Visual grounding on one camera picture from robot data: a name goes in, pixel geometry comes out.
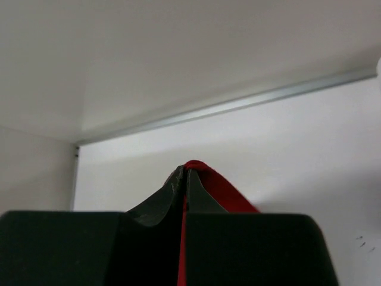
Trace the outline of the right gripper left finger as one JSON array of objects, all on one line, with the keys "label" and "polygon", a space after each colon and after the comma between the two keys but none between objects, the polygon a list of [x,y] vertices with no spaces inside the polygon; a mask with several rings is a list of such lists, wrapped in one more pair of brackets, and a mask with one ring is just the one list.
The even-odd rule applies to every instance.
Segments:
[{"label": "right gripper left finger", "polygon": [[185,167],[178,166],[164,185],[126,214],[134,236],[134,274],[142,285],[177,285],[185,196]]}]

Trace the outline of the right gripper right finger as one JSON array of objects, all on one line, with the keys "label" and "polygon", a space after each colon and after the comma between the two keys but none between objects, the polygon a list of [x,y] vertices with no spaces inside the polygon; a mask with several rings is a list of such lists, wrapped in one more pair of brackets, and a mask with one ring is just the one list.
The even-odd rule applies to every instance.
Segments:
[{"label": "right gripper right finger", "polygon": [[186,285],[217,285],[221,250],[218,227],[227,214],[203,186],[198,171],[188,170],[186,187]]}]

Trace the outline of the dark red t shirt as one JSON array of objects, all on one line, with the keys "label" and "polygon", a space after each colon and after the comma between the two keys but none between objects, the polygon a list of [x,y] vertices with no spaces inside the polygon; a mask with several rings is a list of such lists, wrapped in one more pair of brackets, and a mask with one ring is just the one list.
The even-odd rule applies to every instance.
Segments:
[{"label": "dark red t shirt", "polygon": [[[225,210],[234,213],[259,213],[253,206],[225,177],[209,167],[202,161],[191,160],[185,164],[186,170],[195,170],[199,175],[203,187]],[[182,232],[179,254],[179,270],[177,285],[186,285],[185,270],[185,222],[186,222],[186,199],[183,200]]]}]

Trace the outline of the aluminium table edge rail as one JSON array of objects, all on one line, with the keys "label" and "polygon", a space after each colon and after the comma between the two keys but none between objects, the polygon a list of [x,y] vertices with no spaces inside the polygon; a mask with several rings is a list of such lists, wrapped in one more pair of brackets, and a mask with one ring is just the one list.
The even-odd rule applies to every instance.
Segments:
[{"label": "aluminium table edge rail", "polygon": [[200,160],[249,200],[376,164],[380,76],[355,71],[274,89],[79,144],[75,210],[124,210]]}]

